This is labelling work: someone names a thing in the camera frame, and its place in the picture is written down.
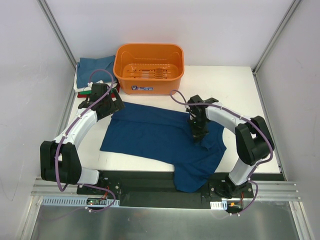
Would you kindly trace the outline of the navy blue t-shirt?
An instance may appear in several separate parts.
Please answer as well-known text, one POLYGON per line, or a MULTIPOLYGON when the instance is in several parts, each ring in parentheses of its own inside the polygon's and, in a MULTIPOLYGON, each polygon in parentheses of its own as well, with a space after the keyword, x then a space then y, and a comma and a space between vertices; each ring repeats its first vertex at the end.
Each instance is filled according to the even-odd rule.
POLYGON ((178 191, 201 188, 218 168, 226 146, 224 127, 209 122, 208 135, 195 143, 186 112, 125 102, 114 113, 100 150, 161 161, 174 166, 178 191))

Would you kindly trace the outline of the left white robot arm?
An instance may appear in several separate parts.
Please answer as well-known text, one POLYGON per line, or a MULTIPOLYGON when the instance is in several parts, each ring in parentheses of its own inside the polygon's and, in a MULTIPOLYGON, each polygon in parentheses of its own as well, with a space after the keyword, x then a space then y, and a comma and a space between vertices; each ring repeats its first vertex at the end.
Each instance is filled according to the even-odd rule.
POLYGON ((88 184, 94 194, 102 194, 106 188, 105 181, 99 178, 98 170, 81 165, 78 148, 98 121, 124 108, 117 88, 106 83, 94 83, 91 94, 79 104, 72 122, 54 140, 45 140, 40 145, 41 178, 66 185, 88 184))

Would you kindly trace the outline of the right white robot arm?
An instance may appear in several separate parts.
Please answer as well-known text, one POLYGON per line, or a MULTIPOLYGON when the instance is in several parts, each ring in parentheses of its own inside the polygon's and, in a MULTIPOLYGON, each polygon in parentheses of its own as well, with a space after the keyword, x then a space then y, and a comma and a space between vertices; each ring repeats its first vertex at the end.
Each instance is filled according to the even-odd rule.
POLYGON ((214 193, 231 199, 242 193, 257 167, 273 158, 275 149, 266 121, 261 116, 246 117, 223 106, 217 99, 192 96, 186 111, 193 140, 201 142, 208 134, 209 122, 216 122, 235 135, 238 160, 225 181, 214 187, 214 193))

